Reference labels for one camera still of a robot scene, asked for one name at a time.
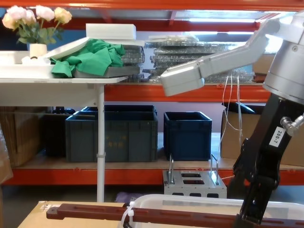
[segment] orange metal shelf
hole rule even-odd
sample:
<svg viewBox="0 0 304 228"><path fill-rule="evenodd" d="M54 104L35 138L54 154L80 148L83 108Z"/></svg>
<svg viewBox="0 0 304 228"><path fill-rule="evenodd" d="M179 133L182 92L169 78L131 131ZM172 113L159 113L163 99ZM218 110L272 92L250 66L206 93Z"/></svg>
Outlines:
<svg viewBox="0 0 304 228"><path fill-rule="evenodd" d="M147 10L256 10L298 11L304 8L302 0L2 0L0 6L10 7L44 5L50 7L89 7L108 9Z"/></svg>
<svg viewBox="0 0 304 228"><path fill-rule="evenodd" d="M174 101L174 102L222 102L223 85L206 85L200 89L174 96L166 96L162 85L117 84L105 87L106 101ZM229 101L230 87L227 86L224 102ZM266 103L270 92L261 85L241 85L240 98L243 103ZM232 89L231 101L237 101L237 86Z"/></svg>
<svg viewBox="0 0 304 228"><path fill-rule="evenodd" d="M4 185L96 185L97 170L14 169L14 177ZM220 177L232 170L219 170ZM280 185L304 185L304 170L280 171ZM105 170L106 185L162 185L162 170Z"/></svg>
<svg viewBox="0 0 304 228"><path fill-rule="evenodd" d="M106 23L102 18L73 18L73 20L63 27L65 29L85 30L86 23ZM170 20L130 20L111 19L115 24L134 24L137 31L163 31L163 32L185 32L185 31L218 31L218 32L253 32L259 29L257 22L196 22L185 20L175 20L170 24Z"/></svg>

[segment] gray tray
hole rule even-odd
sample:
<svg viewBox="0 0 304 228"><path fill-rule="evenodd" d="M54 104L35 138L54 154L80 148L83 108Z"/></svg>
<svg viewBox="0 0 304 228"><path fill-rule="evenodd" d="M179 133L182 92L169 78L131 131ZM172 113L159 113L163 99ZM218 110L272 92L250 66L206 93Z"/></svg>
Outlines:
<svg viewBox="0 0 304 228"><path fill-rule="evenodd" d="M124 66L123 67L110 66L110 67L108 67L108 69L106 70L106 72L103 76L82 73L82 72L79 72L78 70L75 71L73 76L75 78L109 78L109 77L134 75L134 74L139 74L139 73L140 73L139 66L125 66L125 67Z"/></svg>

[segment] black robot arm segment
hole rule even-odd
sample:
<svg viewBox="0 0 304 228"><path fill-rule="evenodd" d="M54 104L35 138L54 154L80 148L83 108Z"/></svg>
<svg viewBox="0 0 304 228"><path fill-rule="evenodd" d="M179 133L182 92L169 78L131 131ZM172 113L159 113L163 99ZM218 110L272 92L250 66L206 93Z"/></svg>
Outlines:
<svg viewBox="0 0 304 228"><path fill-rule="evenodd" d="M302 104L272 94L252 136L244 140L233 167L236 180L231 184L243 185L246 179L250 186L237 217L236 228L244 227L241 220L261 223L270 195L280 182L280 162L291 139L281 120L284 117L295 120L303 111Z"/></svg>

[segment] white rose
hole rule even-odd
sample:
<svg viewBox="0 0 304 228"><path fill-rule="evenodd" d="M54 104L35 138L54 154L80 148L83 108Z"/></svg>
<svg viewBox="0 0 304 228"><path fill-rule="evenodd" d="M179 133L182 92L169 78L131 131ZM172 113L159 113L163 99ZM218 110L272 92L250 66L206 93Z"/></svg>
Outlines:
<svg viewBox="0 0 304 228"><path fill-rule="evenodd" d="M2 19L2 23L8 29L15 30L18 27L18 23L14 18L10 16L10 14L6 13Z"/></svg>
<svg viewBox="0 0 304 228"><path fill-rule="evenodd" d="M67 24L72 19L72 14L60 7L55 9L55 18L62 24Z"/></svg>
<svg viewBox="0 0 304 228"><path fill-rule="evenodd" d="M44 6L36 6L36 14L38 19L42 18L47 21L50 21L55 17L53 10Z"/></svg>
<svg viewBox="0 0 304 228"><path fill-rule="evenodd" d="M34 12L31 10L27 10L26 17L23 18L22 21L24 24L27 24L27 25L32 25L32 24L36 23L36 18L35 18Z"/></svg>
<svg viewBox="0 0 304 228"><path fill-rule="evenodd" d="M13 6L6 11L14 20L20 20L26 17L26 9L22 7Z"/></svg>

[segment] green cloth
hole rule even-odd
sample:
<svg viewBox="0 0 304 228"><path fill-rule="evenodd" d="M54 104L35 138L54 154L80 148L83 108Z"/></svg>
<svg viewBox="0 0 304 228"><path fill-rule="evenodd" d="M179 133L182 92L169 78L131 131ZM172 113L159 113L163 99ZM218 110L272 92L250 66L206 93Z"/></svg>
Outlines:
<svg viewBox="0 0 304 228"><path fill-rule="evenodd" d="M108 67L122 67L121 56L125 54L122 45L113 45L103 40L90 39L78 52L54 60L52 74L57 77L73 77L75 70L102 77Z"/></svg>

